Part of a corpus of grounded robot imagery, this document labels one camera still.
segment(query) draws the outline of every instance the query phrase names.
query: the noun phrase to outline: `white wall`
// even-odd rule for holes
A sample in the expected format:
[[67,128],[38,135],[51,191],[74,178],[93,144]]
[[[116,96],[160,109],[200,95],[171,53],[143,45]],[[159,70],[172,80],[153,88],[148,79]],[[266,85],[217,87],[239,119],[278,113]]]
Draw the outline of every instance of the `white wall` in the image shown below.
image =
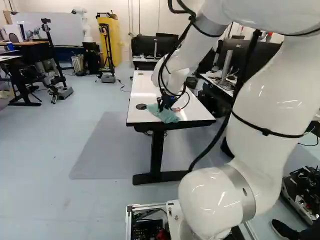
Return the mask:
[[[70,13],[73,7],[80,6],[88,10],[87,18],[91,26],[93,39],[100,43],[100,35],[97,20],[97,12],[110,12],[113,10],[118,15],[119,27],[121,31],[122,59],[130,59],[129,33],[129,9],[130,19],[133,18],[134,34],[139,33],[139,0],[11,0],[14,1],[15,10],[20,12],[64,12]],[[197,12],[205,0],[184,0],[184,3]],[[5,8],[0,1],[0,8]],[[173,7],[180,9],[177,1],[173,0]],[[188,14],[173,14],[168,8],[168,0],[140,0],[140,32],[143,35],[154,36],[157,32],[169,34],[181,34],[188,25]],[[239,25],[233,25],[231,35],[239,34]],[[250,39],[253,29],[246,27],[243,30],[245,39]],[[280,43],[283,37],[274,35],[272,42]]]
[[[15,3],[15,0],[10,0],[12,5],[12,10],[17,10],[17,4]],[[11,11],[9,0],[0,0],[0,27],[7,24],[7,21],[5,19],[5,16],[3,15],[2,11]]]

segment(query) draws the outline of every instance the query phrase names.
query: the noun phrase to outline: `whiteboard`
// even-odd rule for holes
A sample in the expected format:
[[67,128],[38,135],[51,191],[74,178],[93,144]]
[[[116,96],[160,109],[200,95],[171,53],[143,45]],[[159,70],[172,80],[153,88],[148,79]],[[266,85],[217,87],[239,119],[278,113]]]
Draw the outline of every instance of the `whiteboard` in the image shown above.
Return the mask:
[[40,28],[40,36],[47,38],[47,34],[42,30],[41,19],[50,19],[48,23],[54,45],[82,46],[84,41],[84,32],[82,27],[82,18],[78,14],[64,12],[18,12],[12,13],[12,24],[23,24],[25,33],[34,31],[36,27]]

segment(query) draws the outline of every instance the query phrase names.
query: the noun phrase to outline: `person's foot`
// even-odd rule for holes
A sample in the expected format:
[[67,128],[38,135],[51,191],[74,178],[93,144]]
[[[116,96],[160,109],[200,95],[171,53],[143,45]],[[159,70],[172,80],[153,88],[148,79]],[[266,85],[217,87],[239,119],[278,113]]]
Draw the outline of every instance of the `person's foot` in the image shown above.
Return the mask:
[[275,233],[284,240],[299,240],[299,232],[291,229],[283,222],[273,219],[271,227]]

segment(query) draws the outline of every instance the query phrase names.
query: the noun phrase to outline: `white robot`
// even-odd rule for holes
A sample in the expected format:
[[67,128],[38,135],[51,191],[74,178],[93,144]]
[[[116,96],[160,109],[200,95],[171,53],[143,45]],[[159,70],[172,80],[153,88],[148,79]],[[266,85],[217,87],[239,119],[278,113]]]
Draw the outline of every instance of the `white robot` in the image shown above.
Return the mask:
[[85,14],[87,13],[87,9],[83,7],[75,7],[72,9],[72,14],[79,14],[82,18],[82,28],[83,28],[83,35],[84,39],[83,41],[85,43],[93,43],[94,39],[91,35],[91,27],[88,24],[88,18],[86,18]]
[[[320,106],[319,0],[206,0],[194,24],[206,34],[191,26],[162,70],[162,94],[179,93],[188,68],[219,39],[208,35],[221,35],[232,21],[286,37],[236,97],[226,128],[235,158],[221,167],[195,170],[179,185],[184,219],[203,240],[223,239],[233,226],[275,204],[287,158]],[[152,76],[156,86],[163,62]]]

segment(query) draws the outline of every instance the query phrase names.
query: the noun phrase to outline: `floor mat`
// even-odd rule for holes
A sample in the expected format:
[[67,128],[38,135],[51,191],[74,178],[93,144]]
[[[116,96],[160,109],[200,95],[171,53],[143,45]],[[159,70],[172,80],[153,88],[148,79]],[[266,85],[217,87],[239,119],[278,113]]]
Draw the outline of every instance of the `floor mat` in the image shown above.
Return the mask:
[[[125,112],[103,114],[73,166],[70,179],[129,179],[149,172],[152,137],[126,127],[126,119]],[[188,169],[215,132],[212,126],[168,131],[163,145],[162,171]],[[221,157],[213,154],[215,163],[226,161],[223,153]],[[211,162],[210,154],[206,158]]]

